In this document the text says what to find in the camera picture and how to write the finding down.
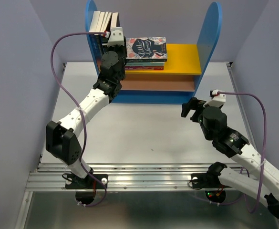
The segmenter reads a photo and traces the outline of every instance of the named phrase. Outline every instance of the table surface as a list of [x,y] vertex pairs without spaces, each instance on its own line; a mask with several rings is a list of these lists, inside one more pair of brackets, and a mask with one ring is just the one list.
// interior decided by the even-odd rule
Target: table surface
[[[92,62],[69,62],[62,84],[80,102],[96,79]],[[196,97],[210,100],[209,91],[213,89],[233,91],[224,62],[209,63]],[[57,122],[74,107],[72,100],[60,90],[53,121]],[[109,104],[87,124],[84,160],[88,164],[233,163],[204,139],[199,124],[189,120],[192,113],[181,118],[181,109],[181,105],[168,104]],[[227,114],[228,126],[247,137],[234,95],[227,96],[222,111]],[[83,144],[83,133],[79,142]],[[61,164],[61,161],[44,148],[41,163]]]

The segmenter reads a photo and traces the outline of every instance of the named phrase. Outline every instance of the stack of books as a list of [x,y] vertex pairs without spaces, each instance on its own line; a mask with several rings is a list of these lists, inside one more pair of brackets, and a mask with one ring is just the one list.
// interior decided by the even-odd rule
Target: stack of books
[[167,61],[165,37],[127,38],[126,70],[163,70]]
[[[118,13],[95,11],[89,32],[109,31],[111,28],[119,26]],[[106,52],[108,39],[101,35],[89,35],[89,37],[93,48],[92,52],[94,53],[99,68],[102,62],[102,55]]]

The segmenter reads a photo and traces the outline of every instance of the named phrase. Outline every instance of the gray wall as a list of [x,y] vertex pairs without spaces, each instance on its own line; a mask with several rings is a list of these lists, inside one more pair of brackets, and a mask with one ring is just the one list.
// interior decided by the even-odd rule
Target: gray wall
[[[268,120],[267,159],[279,168],[279,1],[270,1],[233,64],[241,92],[256,94]],[[243,98],[255,142],[261,150],[262,112],[256,101]]]
[[[84,31],[87,0],[30,0],[52,43],[70,32]],[[268,0],[219,0],[223,27],[213,61],[233,61]],[[213,0],[95,0],[99,10],[119,12],[126,37],[166,36],[169,43],[196,43]],[[62,41],[64,62],[92,61],[86,37]]]
[[[28,0],[0,1],[0,229],[14,228],[58,92],[52,44]],[[56,69],[62,71],[55,56]]]

